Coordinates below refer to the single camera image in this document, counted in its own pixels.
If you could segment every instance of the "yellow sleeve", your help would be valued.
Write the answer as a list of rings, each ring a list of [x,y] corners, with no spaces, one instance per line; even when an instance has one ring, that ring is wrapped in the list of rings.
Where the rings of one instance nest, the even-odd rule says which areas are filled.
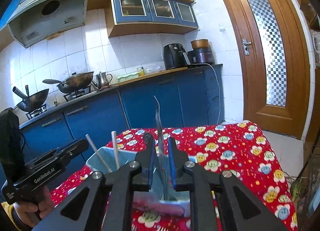
[[[21,231],[16,223],[13,221],[13,217],[12,217],[12,211],[13,211],[13,205],[9,205],[7,202],[2,202],[1,203],[2,207],[4,208],[4,211],[7,213],[8,217],[10,218],[10,220],[12,221],[12,223],[15,225],[15,227],[17,228],[17,230]]]

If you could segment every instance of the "human hand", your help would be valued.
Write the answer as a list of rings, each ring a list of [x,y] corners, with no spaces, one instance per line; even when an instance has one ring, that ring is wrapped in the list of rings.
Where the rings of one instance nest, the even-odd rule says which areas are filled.
[[[44,199],[38,204],[38,206],[26,201],[18,201],[13,204],[20,220],[29,227],[33,228],[36,225],[28,215],[29,212],[37,212],[39,209],[40,217],[41,219],[44,219],[54,209],[54,203],[51,200],[51,194],[47,186],[43,188],[43,193]]]

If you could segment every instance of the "countertop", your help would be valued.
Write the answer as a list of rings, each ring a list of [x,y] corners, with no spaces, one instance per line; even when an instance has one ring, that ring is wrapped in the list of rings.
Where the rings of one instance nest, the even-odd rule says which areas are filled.
[[[194,66],[194,67],[181,67],[181,68],[174,68],[174,69],[170,69],[170,70],[164,70],[164,71],[160,71],[158,73],[154,73],[154,74],[150,74],[150,75],[146,75],[146,76],[140,76],[138,78],[134,78],[134,79],[131,79],[131,80],[127,80],[127,81],[124,81],[124,82],[121,82],[121,83],[116,83],[116,84],[111,84],[108,88],[105,88],[103,90],[98,90],[98,91],[94,91],[94,92],[91,92],[91,93],[88,93],[86,95],[83,95],[81,97],[78,97],[76,99],[73,99],[71,101],[68,101],[66,103],[63,103],[63,104],[60,104],[58,106],[55,106],[55,107],[52,107],[52,108],[48,108],[48,110],[45,112],[45,113],[42,113],[34,118],[32,118],[31,120],[28,120],[26,122],[24,122],[23,124],[20,125],[20,129],[23,129],[24,127],[27,127],[28,125],[36,122],[36,121],[39,121],[40,119],[52,114],[52,113],[55,113],[57,111],[60,111],[70,105],[73,105],[77,102],[80,102],[80,101],[83,101],[87,98],[90,98],[90,97],[93,97],[93,96],[96,96],[96,95],[99,95],[99,94],[102,94],[102,93],[105,93],[105,92],[108,92],[108,91],[111,91],[111,90],[114,90],[114,89],[117,89],[121,86],[124,86],[124,85],[127,85],[127,84],[132,84],[134,82],[137,82],[137,81],[141,81],[141,80],[144,80],[144,79],[148,79],[148,78],[152,78],[152,77],[155,77],[155,76],[161,76],[161,75],[165,75],[165,74],[170,74],[170,73],[174,73],[174,72],[179,72],[179,71],[183,71],[183,70],[193,70],[193,69],[199,69],[199,68],[203,68],[204,66],[206,65],[203,65],[203,66]],[[216,67],[216,66],[222,66],[222,64],[216,64],[216,65],[212,65],[213,67]]]

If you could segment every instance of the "stove burner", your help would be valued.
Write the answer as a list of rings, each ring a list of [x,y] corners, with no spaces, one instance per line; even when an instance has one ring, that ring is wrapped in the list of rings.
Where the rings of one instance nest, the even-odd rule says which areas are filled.
[[[47,111],[47,104],[43,104],[39,109],[36,109],[32,112],[26,113],[26,116],[28,120],[31,120],[32,118],[35,118],[39,114],[42,114],[43,112]]]
[[[90,93],[90,91],[91,91],[91,86],[88,86],[87,88],[80,89],[80,90],[78,90],[76,92],[66,94],[63,97],[68,102],[68,101],[71,101],[71,100],[76,99],[78,97],[81,97],[81,96],[83,96],[83,95],[85,95],[87,93]]]

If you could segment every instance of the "brown pot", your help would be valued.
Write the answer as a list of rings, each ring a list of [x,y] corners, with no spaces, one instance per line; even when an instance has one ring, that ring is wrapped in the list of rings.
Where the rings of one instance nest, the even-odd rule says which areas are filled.
[[[191,46],[193,49],[209,48],[209,41],[207,39],[194,40],[194,41],[191,41]]]

